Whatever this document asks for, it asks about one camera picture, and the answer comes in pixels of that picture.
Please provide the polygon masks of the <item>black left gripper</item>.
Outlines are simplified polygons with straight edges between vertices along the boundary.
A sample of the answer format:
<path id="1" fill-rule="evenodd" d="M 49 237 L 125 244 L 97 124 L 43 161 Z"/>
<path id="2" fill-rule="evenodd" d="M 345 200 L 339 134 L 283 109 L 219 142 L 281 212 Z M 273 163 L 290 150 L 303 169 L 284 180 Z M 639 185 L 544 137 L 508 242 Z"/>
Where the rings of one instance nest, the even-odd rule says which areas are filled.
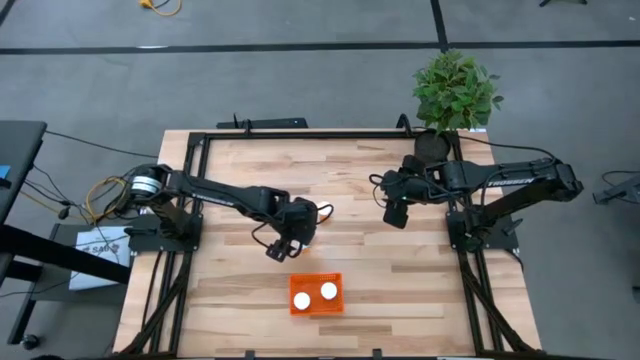
<path id="1" fill-rule="evenodd" d="M 272 215 L 272 228 L 281 239 L 268 245 L 266 255 L 283 262 L 287 257 L 296 258 L 308 246 L 315 236 L 318 220 L 318 207 L 310 200 L 296 197 L 293 201 L 284 201 L 277 205 Z M 295 240 L 297 245 L 283 240 Z"/>

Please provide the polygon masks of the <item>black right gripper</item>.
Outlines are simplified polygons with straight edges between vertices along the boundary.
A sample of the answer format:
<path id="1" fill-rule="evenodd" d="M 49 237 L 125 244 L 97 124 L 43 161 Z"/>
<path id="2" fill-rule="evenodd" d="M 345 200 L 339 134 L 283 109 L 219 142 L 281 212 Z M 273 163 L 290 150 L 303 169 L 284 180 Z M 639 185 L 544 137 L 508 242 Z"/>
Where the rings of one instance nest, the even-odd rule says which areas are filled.
<path id="1" fill-rule="evenodd" d="M 416 175 L 387 171 L 383 176 L 370 174 L 369 182 L 374 190 L 383 190 L 389 201 L 426 201 L 426 181 Z"/>

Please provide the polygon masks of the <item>orange plastic slotted basket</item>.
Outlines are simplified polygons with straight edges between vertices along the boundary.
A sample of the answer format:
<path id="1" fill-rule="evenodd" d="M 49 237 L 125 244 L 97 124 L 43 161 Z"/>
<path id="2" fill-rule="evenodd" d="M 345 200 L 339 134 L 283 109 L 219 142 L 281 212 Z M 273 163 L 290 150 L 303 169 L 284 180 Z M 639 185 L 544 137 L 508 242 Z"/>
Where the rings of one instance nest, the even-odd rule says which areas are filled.
<path id="1" fill-rule="evenodd" d="M 321 286 L 325 282 L 334 282 L 338 295 L 333 300 L 321 296 Z M 298 292 L 306 292 L 311 297 L 308 309 L 300 311 L 294 308 L 293 298 Z M 289 277 L 289 311 L 292 316 L 329 316 L 344 312 L 343 280 L 341 273 L 293 274 Z"/>

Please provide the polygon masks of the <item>round black plant pot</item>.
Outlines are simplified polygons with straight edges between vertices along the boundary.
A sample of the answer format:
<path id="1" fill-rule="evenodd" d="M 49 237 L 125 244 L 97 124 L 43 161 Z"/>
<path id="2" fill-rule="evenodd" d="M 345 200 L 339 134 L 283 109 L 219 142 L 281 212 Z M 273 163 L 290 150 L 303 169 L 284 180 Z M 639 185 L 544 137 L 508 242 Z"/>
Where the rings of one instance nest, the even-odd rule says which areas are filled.
<path id="1" fill-rule="evenodd" d="M 446 161 L 451 149 L 448 139 L 435 130 L 420 133 L 414 142 L 414 156 L 424 163 Z"/>

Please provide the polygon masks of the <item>green leafy potted plant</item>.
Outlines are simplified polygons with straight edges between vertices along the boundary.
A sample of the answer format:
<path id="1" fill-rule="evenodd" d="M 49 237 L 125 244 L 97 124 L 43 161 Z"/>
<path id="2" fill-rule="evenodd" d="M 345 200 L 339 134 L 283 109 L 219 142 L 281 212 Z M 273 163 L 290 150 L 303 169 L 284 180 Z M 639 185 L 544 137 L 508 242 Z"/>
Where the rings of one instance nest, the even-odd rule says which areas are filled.
<path id="1" fill-rule="evenodd" d="M 413 78 L 416 117 L 438 133 L 486 126 L 504 101 L 495 84 L 500 76 L 455 49 L 431 58 Z"/>

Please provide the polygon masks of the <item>long black bar device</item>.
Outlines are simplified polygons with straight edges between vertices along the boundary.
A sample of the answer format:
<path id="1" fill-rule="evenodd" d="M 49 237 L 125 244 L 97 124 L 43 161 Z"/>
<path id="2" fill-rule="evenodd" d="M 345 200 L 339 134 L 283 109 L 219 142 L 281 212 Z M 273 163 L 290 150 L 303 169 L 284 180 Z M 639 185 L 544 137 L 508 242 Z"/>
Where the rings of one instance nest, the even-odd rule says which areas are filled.
<path id="1" fill-rule="evenodd" d="M 305 118 L 274 118 L 274 119 L 239 119 L 236 115 L 232 121 L 219 122 L 216 124 L 217 129 L 294 129 L 308 128 Z"/>

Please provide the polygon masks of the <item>dark grey desk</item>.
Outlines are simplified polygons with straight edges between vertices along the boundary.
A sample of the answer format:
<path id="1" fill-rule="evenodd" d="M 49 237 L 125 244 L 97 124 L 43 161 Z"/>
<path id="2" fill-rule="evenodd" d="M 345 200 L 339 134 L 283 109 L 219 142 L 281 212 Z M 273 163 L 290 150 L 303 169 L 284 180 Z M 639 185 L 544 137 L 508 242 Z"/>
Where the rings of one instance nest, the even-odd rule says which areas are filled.
<path id="1" fill-rule="evenodd" d="M 87 274 L 116 283 L 120 292 L 131 270 L 76 248 L 77 235 L 86 225 L 56 224 L 47 238 L 6 223 L 43 143 L 47 124 L 41 121 L 0 120 L 0 286 L 7 278 L 30 283 L 25 300 L 7 339 L 20 344 L 39 301 L 70 301 L 78 297 L 68 290 L 73 273 Z"/>

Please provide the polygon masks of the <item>black aluminium table frame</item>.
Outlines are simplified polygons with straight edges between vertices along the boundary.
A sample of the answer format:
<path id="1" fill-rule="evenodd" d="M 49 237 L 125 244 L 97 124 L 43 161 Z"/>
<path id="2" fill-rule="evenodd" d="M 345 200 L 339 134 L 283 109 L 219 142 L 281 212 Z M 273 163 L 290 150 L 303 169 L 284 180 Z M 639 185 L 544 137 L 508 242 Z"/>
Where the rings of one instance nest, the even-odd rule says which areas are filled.
<path id="1" fill-rule="evenodd" d="M 398 167 L 412 149 L 411 134 L 401 129 L 167 131 L 164 164 L 235 186 L 285 189 L 335 210 L 307 252 L 280 263 L 265 253 L 272 232 L 204 205 L 200 246 L 185 256 L 186 286 L 153 348 L 216 360 L 504 349 L 484 310 L 467 301 L 446 207 L 411 208 L 403 230 L 382 220 L 368 177 Z M 289 277 L 309 273 L 342 274 L 342 314 L 290 314 Z"/>

